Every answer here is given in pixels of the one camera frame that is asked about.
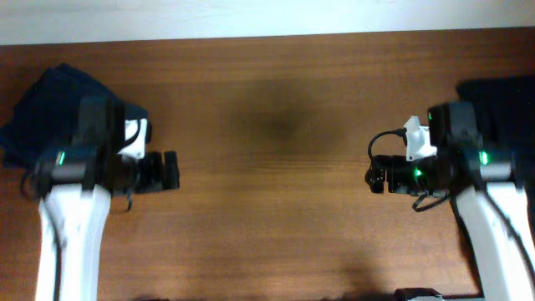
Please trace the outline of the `dark blue shorts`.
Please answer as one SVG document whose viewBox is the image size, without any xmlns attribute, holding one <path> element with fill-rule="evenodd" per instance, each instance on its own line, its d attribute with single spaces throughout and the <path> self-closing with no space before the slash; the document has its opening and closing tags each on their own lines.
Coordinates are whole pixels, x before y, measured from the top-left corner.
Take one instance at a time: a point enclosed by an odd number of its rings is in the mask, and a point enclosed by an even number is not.
<svg viewBox="0 0 535 301">
<path fill-rule="evenodd" d="M 13 107 L 13 117 L 1 127 L 3 164 L 29 169 L 55 142 L 71 136 L 84 97 L 111 99 L 125 106 L 127 120 L 146 119 L 147 110 L 132 105 L 89 74 L 68 64 L 46 69 Z"/>
</svg>

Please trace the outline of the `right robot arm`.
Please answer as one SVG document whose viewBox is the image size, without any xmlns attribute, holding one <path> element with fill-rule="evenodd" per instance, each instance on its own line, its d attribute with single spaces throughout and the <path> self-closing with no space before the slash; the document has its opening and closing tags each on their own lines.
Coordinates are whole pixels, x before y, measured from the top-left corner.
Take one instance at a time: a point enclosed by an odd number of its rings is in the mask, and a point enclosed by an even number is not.
<svg viewBox="0 0 535 301">
<path fill-rule="evenodd" d="M 415 197 L 425 212 L 449 202 L 471 244 L 484 300 L 534 298 L 534 246 L 528 197 L 512 149 L 485 140 L 470 102 L 445 103 L 389 130 L 403 156 L 368 154 L 365 181 L 373 193 Z"/>
</svg>

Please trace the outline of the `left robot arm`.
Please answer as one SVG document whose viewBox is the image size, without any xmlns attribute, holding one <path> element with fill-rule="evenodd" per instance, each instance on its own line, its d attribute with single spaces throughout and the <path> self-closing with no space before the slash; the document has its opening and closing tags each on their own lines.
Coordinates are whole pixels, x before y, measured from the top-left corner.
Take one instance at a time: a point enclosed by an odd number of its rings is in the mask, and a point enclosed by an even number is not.
<svg viewBox="0 0 535 301">
<path fill-rule="evenodd" d="M 111 99 L 85 97 L 66 142 L 34 167 L 41 244 L 37 300 L 95 300 L 104 227 L 115 196 L 176 190 L 177 154 L 146 151 L 151 123 Z"/>
</svg>

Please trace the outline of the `dark blue clothes pile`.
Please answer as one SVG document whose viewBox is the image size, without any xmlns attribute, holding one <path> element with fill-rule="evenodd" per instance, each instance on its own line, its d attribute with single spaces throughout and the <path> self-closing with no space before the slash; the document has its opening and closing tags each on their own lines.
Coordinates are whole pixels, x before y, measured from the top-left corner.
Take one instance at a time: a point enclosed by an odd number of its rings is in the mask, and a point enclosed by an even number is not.
<svg viewBox="0 0 535 301">
<path fill-rule="evenodd" d="M 472 103 L 484 145 L 511 151 L 515 172 L 534 200 L 534 77 L 469 79 L 458 83 L 461 100 Z"/>
</svg>

